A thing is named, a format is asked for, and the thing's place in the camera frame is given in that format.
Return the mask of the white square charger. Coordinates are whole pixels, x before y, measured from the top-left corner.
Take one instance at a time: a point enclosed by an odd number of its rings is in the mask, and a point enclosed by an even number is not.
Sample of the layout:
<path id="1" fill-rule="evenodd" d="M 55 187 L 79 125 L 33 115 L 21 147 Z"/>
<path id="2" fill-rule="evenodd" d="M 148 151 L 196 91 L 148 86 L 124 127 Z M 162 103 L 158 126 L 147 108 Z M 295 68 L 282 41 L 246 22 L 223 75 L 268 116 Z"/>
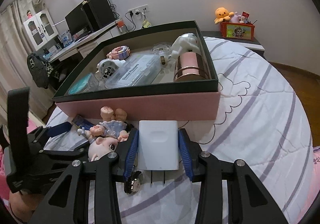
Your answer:
<path id="1" fill-rule="evenodd" d="M 139 121 L 138 169 L 150 172 L 175 171 L 179 169 L 178 122 Z"/>

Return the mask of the dental flosser clear box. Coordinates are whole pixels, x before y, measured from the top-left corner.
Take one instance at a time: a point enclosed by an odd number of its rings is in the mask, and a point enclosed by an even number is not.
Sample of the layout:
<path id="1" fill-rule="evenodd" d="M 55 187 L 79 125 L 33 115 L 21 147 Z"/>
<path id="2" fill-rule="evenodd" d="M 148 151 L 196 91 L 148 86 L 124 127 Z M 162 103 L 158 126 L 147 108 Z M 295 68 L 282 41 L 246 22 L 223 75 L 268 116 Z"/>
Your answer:
<path id="1" fill-rule="evenodd" d="M 133 54 L 105 82 L 107 89 L 150 85 L 161 71 L 156 54 Z"/>

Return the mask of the dark blue card box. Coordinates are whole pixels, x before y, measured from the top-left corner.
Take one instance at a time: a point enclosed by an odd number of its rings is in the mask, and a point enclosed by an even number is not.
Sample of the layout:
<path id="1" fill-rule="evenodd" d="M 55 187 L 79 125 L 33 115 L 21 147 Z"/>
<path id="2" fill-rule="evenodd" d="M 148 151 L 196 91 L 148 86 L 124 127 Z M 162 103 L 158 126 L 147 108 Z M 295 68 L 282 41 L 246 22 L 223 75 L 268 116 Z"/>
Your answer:
<path id="1" fill-rule="evenodd" d="M 76 115 L 72 120 L 71 123 L 76 126 L 79 129 L 85 129 L 85 130 L 89 130 L 91 127 L 94 126 L 94 124 L 92 124 L 91 122 L 89 122 L 88 120 L 86 120 L 85 118 L 83 118 L 80 115 Z"/>

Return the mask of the black toy train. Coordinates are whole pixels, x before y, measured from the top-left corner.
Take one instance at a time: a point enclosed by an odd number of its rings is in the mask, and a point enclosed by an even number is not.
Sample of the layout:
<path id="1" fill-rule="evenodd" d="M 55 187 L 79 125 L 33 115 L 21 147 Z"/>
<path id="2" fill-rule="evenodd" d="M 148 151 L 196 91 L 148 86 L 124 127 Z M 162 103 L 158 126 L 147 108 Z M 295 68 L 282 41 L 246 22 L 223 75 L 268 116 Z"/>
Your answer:
<path id="1" fill-rule="evenodd" d="M 135 194 L 140 190 L 143 174 L 141 171 L 134 171 L 127 181 L 124 182 L 124 192 L 126 194 Z"/>

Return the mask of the pink pig doll figure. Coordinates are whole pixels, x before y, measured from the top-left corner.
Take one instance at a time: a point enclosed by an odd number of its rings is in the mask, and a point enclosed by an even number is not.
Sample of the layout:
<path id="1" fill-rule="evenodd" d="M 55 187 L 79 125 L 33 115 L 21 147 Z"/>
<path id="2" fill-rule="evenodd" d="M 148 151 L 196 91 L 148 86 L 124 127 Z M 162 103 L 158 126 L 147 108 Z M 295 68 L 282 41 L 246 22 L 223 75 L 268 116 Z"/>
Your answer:
<path id="1" fill-rule="evenodd" d="M 86 138 L 90 145 L 88 149 L 89 162 L 97 161 L 103 156 L 114 152 L 120 142 L 129 137 L 127 131 L 127 112 L 121 108 L 113 110 L 109 106 L 100 109 L 102 122 L 86 130 L 81 127 L 77 130 L 79 136 Z"/>

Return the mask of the teal round tin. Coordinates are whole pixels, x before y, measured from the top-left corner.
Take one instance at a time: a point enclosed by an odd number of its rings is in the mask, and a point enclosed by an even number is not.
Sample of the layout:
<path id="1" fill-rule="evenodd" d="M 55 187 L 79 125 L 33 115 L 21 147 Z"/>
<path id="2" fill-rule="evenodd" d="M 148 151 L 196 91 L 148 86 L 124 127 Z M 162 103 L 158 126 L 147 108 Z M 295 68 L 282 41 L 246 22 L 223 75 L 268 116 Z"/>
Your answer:
<path id="1" fill-rule="evenodd" d="M 88 73 L 83 76 L 80 80 L 76 81 L 68 90 L 69 95 L 74 95 L 84 91 L 86 87 L 88 87 L 89 81 L 91 79 L 92 73 Z"/>

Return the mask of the black office chair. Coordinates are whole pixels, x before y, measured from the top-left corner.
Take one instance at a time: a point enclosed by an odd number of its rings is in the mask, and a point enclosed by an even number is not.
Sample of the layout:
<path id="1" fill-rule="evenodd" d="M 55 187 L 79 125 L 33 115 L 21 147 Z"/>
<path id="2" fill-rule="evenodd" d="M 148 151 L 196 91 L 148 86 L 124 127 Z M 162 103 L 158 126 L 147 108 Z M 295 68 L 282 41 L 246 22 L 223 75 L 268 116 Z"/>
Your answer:
<path id="1" fill-rule="evenodd" d="M 36 86 L 43 89 L 52 87 L 55 91 L 67 78 L 67 69 L 61 65 L 53 67 L 48 61 L 32 52 L 27 56 L 27 66 Z"/>

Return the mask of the beige curtain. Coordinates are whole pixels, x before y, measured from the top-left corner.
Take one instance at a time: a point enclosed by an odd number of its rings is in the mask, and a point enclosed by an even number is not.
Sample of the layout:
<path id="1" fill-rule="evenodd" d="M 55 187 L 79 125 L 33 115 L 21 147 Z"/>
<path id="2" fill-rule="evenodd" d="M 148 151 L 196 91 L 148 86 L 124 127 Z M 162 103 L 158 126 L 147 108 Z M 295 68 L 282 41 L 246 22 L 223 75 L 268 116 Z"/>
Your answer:
<path id="1" fill-rule="evenodd" d="M 22 31 L 27 11 L 35 14 L 32 0 L 14 0 L 1 12 L 1 123 L 7 122 L 7 96 L 12 89 L 30 87 L 29 109 L 43 118 L 51 106 L 51 91 L 36 86 L 27 66 L 33 50 Z"/>

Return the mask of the white desk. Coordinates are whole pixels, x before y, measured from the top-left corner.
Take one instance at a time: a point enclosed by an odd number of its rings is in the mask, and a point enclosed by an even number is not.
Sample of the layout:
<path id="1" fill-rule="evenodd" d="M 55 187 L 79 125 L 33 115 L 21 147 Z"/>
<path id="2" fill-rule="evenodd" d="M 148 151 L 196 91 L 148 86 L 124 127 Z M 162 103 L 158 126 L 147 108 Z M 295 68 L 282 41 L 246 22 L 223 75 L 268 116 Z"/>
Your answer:
<path id="1" fill-rule="evenodd" d="M 56 60 L 63 61 L 78 53 L 85 58 L 100 43 L 119 35 L 120 30 L 117 23 L 112 22 L 102 29 L 93 32 L 61 49 L 49 59 L 49 62 L 53 63 Z"/>

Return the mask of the white glass door cabinet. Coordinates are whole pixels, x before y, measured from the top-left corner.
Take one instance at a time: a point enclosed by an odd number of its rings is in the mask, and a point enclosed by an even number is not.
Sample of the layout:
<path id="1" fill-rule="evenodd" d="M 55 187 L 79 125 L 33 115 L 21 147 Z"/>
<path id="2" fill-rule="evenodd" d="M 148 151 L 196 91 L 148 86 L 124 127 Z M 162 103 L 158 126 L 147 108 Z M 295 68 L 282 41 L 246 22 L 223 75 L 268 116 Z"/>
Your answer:
<path id="1" fill-rule="evenodd" d="M 38 51 L 58 36 L 48 9 L 27 19 L 22 25 L 22 30 L 33 51 Z"/>

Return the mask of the black computer monitor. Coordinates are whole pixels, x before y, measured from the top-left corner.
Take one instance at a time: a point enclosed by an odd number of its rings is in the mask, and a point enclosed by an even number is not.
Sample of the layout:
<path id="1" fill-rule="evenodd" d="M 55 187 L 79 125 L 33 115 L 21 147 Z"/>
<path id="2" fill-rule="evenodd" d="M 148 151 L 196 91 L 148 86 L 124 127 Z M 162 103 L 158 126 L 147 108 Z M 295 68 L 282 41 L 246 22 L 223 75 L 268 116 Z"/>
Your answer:
<path id="1" fill-rule="evenodd" d="M 88 33 L 93 32 L 82 3 L 78 4 L 78 6 L 71 10 L 66 15 L 65 20 L 67 22 L 71 36 L 76 35 L 81 30 L 85 30 L 85 32 Z"/>

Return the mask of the black computer tower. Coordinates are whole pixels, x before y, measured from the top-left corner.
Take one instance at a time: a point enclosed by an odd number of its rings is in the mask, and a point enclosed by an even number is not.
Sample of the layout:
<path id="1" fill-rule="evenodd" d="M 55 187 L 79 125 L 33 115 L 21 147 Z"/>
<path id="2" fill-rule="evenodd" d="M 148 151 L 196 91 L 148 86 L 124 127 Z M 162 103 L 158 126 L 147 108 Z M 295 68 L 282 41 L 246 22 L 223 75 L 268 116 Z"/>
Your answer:
<path id="1" fill-rule="evenodd" d="M 108 0 L 89 0 L 81 7 L 90 29 L 95 32 L 115 22 Z"/>

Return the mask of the pink black storage box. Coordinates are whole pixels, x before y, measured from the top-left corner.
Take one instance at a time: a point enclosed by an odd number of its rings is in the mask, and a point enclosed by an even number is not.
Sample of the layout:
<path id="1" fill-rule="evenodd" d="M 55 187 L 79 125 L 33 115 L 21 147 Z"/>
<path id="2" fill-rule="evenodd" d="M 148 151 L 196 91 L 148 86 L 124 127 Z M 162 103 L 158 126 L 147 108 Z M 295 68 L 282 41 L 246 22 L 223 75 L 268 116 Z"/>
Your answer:
<path id="1" fill-rule="evenodd" d="M 218 83 L 197 23 L 181 21 L 103 41 L 53 100 L 65 114 L 90 119 L 109 106 L 132 121 L 206 121 L 217 116 Z"/>

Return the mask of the rose gold cylinder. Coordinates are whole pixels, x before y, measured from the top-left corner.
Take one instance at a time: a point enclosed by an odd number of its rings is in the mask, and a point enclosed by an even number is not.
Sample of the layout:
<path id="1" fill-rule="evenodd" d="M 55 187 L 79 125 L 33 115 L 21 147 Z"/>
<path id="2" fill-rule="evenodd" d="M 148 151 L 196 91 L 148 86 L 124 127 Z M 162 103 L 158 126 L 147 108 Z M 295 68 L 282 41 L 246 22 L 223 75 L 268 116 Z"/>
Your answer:
<path id="1" fill-rule="evenodd" d="M 176 59 L 174 81 L 184 82 L 209 79 L 202 56 L 196 52 L 185 52 Z"/>

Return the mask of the clear glass bottle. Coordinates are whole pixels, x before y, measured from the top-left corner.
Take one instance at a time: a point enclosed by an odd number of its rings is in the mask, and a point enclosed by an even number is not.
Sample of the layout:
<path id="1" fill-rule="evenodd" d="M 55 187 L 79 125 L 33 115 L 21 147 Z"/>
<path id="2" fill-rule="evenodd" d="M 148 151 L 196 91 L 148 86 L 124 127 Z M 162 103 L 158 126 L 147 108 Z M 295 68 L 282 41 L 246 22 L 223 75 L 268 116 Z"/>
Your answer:
<path id="1" fill-rule="evenodd" d="M 160 65 L 163 68 L 173 61 L 170 43 L 161 42 L 154 45 L 151 49 L 151 53 L 156 54 L 159 57 Z"/>

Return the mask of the snack bag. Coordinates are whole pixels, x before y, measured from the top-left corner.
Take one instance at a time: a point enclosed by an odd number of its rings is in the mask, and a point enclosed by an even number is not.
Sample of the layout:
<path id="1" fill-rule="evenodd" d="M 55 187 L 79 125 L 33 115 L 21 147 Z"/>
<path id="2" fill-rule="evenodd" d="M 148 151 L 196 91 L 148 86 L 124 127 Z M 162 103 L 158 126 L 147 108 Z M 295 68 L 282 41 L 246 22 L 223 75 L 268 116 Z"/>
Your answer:
<path id="1" fill-rule="evenodd" d="M 142 23 L 142 28 L 149 28 L 151 26 L 152 26 L 152 24 L 146 19 Z"/>

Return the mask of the low black white cabinet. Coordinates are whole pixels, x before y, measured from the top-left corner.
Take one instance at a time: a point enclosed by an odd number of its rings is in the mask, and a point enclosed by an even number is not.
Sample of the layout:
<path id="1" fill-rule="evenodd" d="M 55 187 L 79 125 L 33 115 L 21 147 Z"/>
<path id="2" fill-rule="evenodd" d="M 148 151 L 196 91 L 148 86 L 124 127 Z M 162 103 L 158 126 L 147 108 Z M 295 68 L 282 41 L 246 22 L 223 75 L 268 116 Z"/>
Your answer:
<path id="1" fill-rule="evenodd" d="M 238 43 L 241 46 L 255 52 L 259 56 L 265 58 L 265 48 L 256 38 L 253 38 L 253 40 L 224 38 L 220 31 L 202 31 L 201 33 L 204 37 L 220 38 Z"/>

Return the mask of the orange toy box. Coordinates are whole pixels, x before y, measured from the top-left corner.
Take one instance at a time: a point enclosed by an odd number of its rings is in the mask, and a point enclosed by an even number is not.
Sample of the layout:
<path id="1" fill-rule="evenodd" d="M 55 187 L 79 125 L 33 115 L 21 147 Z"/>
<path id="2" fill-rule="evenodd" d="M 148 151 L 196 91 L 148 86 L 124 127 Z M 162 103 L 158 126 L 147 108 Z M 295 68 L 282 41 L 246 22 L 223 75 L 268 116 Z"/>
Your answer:
<path id="1" fill-rule="evenodd" d="M 220 32 L 224 38 L 254 40 L 255 26 L 252 24 L 241 24 L 222 22 L 220 24 Z"/>

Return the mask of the orange octopus plush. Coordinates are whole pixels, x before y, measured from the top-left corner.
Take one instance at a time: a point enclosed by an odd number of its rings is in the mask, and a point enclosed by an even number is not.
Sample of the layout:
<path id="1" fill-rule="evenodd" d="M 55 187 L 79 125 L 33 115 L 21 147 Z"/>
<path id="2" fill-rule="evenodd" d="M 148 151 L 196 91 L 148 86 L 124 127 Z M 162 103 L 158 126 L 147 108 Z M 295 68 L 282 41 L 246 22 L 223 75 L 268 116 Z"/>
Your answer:
<path id="1" fill-rule="evenodd" d="M 235 15 L 234 12 L 229 12 L 226 8 L 224 7 L 219 7 L 215 10 L 215 24 L 219 24 L 223 21 L 230 21 L 231 17 Z"/>

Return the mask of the wall power outlet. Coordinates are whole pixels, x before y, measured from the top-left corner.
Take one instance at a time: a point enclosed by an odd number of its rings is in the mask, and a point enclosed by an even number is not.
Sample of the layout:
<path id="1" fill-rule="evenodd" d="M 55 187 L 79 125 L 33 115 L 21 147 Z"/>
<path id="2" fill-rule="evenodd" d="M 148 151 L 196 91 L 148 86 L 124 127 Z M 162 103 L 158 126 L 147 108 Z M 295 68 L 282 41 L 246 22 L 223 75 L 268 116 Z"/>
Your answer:
<path id="1" fill-rule="evenodd" d="M 149 6 L 143 5 L 136 8 L 131 8 L 128 10 L 128 12 L 132 15 L 143 15 L 149 12 Z"/>

